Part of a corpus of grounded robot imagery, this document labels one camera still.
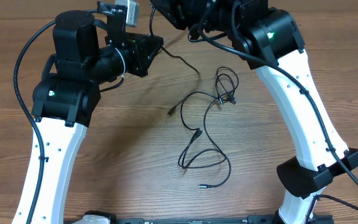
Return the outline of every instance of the light brown table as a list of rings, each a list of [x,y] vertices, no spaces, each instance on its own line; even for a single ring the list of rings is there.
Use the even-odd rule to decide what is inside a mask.
[[[331,120],[345,142],[358,148],[358,12],[293,15],[306,41],[313,78]],[[16,212],[32,140],[30,124],[12,87],[14,63],[28,38],[46,22],[0,21],[0,223],[10,223]],[[148,33],[147,23],[148,18],[141,17],[135,31]],[[175,30],[161,17],[155,18],[154,27],[171,53],[183,56],[201,71],[201,81],[180,61],[160,53],[147,77],[128,75],[122,87],[103,93],[76,158],[65,217],[79,218],[91,209],[116,213],[121,218],[273,213],[285,191],[276,166],[293,157],[295,150],[266,87],[236,56],[208,44],[187,42],[185,32]],[[52,31],[48,30],[24,57],[19,88],[29,107],[32,91],[52,53]],[[212,93],[214,72],[220,65],[240,75],[238,104],[222,110],[214,107],[208,116],[208,129],[231,159],[232,175],[222,187],[200,190],[197,184],[222,181],[227,164],[184,172],[177,159],[192,133],[182,126],[179,113],[169,118],[166,114],[194,89]],[[201,127],[206,100],[195,97],[187,103],[188,123]],[[211,145],[203,135],[190,155],[207,147]],[[200,162],[218,159],[210,154]],[[358,188],[346,175],[335,178],[325,193],[358,205]],[[333,214],[337,223],[358,223],[358,212],[327,200],[318,202],[315,211]]]

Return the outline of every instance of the green light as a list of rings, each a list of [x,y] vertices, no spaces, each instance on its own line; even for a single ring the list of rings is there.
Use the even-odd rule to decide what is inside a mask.
[[[270,33],[267,34],[267,37],[268,37],[269,39],[273,38],[273,36],[274,36],[274,33],[272,33],[272,32],[270,32]]]

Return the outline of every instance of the robotic arm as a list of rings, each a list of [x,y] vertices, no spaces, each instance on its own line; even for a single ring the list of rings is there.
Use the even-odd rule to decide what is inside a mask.
[[[275,215],[249,216],[244,220],[333,223],[332,217],[313,215],[315,195],[335,176],[358,166],[358,149],[348,148],[327,115],[311,77],[305,43],[292,16],[269,9],[267,0],[150,2],[175,28],[189,28],[191,39],[202,36],[246,60],[267,86],[290,130],[296,157],[277,167],[287,190],[282,206]],[[45,155],[39,154],[35,132],[13,223],[63,223],[73,163],[100,99],[99,84],[114,81],[120,75],[124,78],[125,72],[146,76],[163,44],[161,37],[126,33],[126,25],[136,25],[138,8],[133,0],[117,0],[115,5],[99,2],[97,12],[107,16],[107,24],[87,11],[64,12],[56,18],[56,54],[48,60],[33,95],[32,114],[42,134]],[[107,47],[99,49],[96,26],[107,31]],[[225,32],[233,49],[207,38],[204,30]],[[50,73],[53,64],[57,74]],[[37,190],[37,170],[42,161],[44,177]],[[35,204],[34,193],[39,195]],[[121,221],[114,215],[89,212],[78,224],[117,222]]]

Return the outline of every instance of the white arm segment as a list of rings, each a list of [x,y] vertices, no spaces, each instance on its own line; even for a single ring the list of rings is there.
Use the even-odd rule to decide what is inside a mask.
[[[296,50],[280,58],[278,62],[280,68],[296,78],[309,91],[324,121],[329,138],[336,148],[336,153],[342,159],[344,151],[348,148],[336,132],[318,95],[311,77],[307,53],[305,51],[299,53]],[[299,164],[314,171],[318,171],[318,167],[322,164],[326,167],[333,165],[336,160],[326,150],[328,146],[321,126],[306,96],[300,93],[300,89],[290,79],[270,67],[260,67],[256,69],[256,72],[272,94],[283,115],[295,145]],[[278,211],[282,220],[287,224],[304,224],[313,196],[320,194],[323,190],[312,193],[306,199],[295,197],[286,191],[283,205]]]
[[[48,157],[48,162],[45,161],[44,177],[32,223],[62,224],[74,160],[87,127],[75,123],[74,127],[68,128],[65,127],[64,120],[52,118],[42,118],[37,126],[44,141],[45,157]],[[12,224],[26,223],[29,215],[40,166],[38,144],[37,136],[33,133],[30,164]]]

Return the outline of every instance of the wooden surface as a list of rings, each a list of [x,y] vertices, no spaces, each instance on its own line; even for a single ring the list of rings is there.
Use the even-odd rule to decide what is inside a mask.
[[[73,9],[94,9],[97,0],[0,0],[0,19],[54,18]],[[137,0],[140,15],[150,15],[150,0]],[[358,0],[269,0],[287,11],[358,11]]]
[[[358,148],[358,12],[294,12],[293,16],[307,43],[313,78],[328,114],[345,142]],[[32,140],[30,124],[13,91],[12,71],[28,38],[48,21],[0,21],[0,223],[10,223],[16,212]],[[148,17],[141,17],[135,31],[147,33],[147,23]],[[79,218],[91,209],[121,218],[273,213],[285,190],[276,166],[293,157],[295,150],[266,87],[236,56],[208,44],[187,42],[185,32],[161,17],[155,18],[154,27],[171,53],[201,71],[201,81],[181,62],[160,53],[147,77],[128,75],[122,87],[103,93],[76,158],[65,217]],[[52,30],[48,30],[24,57],[19,88],[28,107],[53,52]],[[192,133],[181,125],[179,113],[170,118],[166,113],[194,89],[212,93],[214,72],[221,65],[240,76],[238,104],[213,108],[208,129],[232,161],[232,175],[222,187],[199,190],[197,184],[220,183],[227,175],[227,164],[187,172],[179,168],[178,156]],[[201,127],[206,100],[195,97],[186,105],[190,125]],[[207,147],[211,144],[202,135],[190,155]],[[200,163],[218,159],[210,154]],[[358,177],[358,168],[354,173]],[[358,205],[358,188],[346,175],[335,178],[325,193]],[[333,214],[336,223],[358,223],[358,212],[327,200],[318,202],[316,213]]]

